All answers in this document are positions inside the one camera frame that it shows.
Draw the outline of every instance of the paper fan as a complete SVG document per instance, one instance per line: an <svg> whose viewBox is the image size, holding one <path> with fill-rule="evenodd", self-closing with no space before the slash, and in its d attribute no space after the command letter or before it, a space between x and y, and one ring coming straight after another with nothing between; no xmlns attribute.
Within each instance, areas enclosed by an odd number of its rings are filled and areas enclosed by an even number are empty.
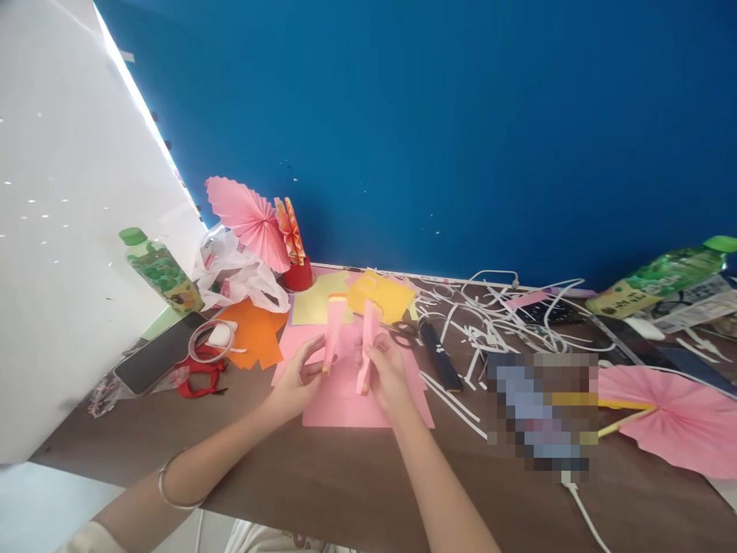
<svg viewBox="0 0 737 553"><path fill-rule="evenodd" d="M644 366L599 370L605 401L655 406L615 425L647 452L710 478L737 478L737 401Z"/></svg>
<svg viewBox="0 0 737 553"><path fill-rule="evenodd" d="M266 198L245 184L222 177L210 177L205 187L213 213L223 225L232 229L241 244L248 246L266 265L277 273L285 273L289 269L289 256L276 210Z"/></svg>
<svg viewBox="0 0 737 553"><path fill-rule="evenodd" d="M299 233L299 225L297 224L297 216L294 214L292 201L288 197L284 198L283 202L280 198L274 198L274 205L276 205L276 218L279 220L279 230L284 235L287 253L292 259L292 263L304 265L307 256L302 245L302 235Z"/></svg>

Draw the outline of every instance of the hand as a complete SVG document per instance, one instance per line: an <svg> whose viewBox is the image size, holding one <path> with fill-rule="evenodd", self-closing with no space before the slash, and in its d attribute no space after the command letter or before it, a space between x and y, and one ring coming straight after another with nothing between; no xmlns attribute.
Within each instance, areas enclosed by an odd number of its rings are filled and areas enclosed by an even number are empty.
<svg viewBox="0 0 737 553"><path fill-rule="evenodd" d="M387 417L391 420L406 409L416 409L407 384L402 351L392 338L379 334L373 344L364 345L364 350L378 373L378 378L371 379L371 389Z"/></svg>
<svg viewBox="0 0 737 553"><path fill-rule="evenodd" d="M306 365L307 359L325 347L325 335L320 334L304 342L286 362L281 378L274 386L264 409L279 424L293 419L310 404L320 389L322 381L322 361Z"/></svg>

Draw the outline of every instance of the scissors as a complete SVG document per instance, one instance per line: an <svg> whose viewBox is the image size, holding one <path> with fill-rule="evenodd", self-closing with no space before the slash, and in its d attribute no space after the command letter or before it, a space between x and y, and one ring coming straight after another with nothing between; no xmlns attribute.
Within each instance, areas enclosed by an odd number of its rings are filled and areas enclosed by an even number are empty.
<svg viewBox="0 0 737 553"><path fill-rule="evenodd" d="M361 313L354 312L354 314L363 319L363 315ZM394 340L394 343L404 348L412 348L412 343L420 336L417 329L405 321L397 321L390 325L379 323L378 325L383 329L387 329L392 340Z"/></svg>

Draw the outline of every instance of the plastic bag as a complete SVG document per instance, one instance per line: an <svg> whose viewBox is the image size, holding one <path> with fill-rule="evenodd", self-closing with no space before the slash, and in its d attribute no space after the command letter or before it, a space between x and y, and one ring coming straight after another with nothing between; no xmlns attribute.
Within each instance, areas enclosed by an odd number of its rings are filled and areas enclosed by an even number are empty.
<svg viewBox="0 0 737 553"><path fill-rule="evenodd" d="M289 311L289 296L269 266L229 230L215 229L208 235L195 261L194 277L204 309L231 306L249 297L254 306L267 311ZM219 293L210 290L215 282L220 284Z"/></svg>
<svg viewBox="0 0 737 553"><path fill-rule="evenodd" d="M184 384L190 376L190 367L181 366L178 369L169 371L164 378L157 382L151 390L146 392L149 396L156 392L166 392L167 390L179 388ZM120 399L133 399L134 396L128 388L110 371L100 383L94 387L89 397L90 405L87 412L96 419L102 417L105 413L110 412Z"/></svg>

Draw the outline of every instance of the person's left hand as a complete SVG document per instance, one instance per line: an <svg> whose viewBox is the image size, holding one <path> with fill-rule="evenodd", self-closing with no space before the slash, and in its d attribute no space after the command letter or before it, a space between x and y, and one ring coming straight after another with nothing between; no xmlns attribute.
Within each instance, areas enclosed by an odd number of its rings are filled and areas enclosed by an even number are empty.
<svg viewBox="0 0 737 553"><path fill-rule="evenodd" d="M294 357L287 361L281 378L263 404L279 424L304 411L317 395L322 381L322 360L309 365L305 363L314 352L324 347L325 335L320 334L304 342Z"/></svg>

